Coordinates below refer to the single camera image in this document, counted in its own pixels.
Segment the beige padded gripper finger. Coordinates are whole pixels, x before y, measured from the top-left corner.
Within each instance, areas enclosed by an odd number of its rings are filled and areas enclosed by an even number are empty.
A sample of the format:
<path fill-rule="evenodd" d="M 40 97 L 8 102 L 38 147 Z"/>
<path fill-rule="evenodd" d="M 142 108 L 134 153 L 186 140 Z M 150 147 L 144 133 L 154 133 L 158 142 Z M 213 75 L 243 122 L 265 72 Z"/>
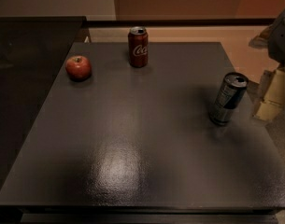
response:
<path fill-rule="evenodd" d="M 261 76 L 253 117 L 272 121 L 285 107 L 285 65 L 274 71 L 265 70 Z"/>

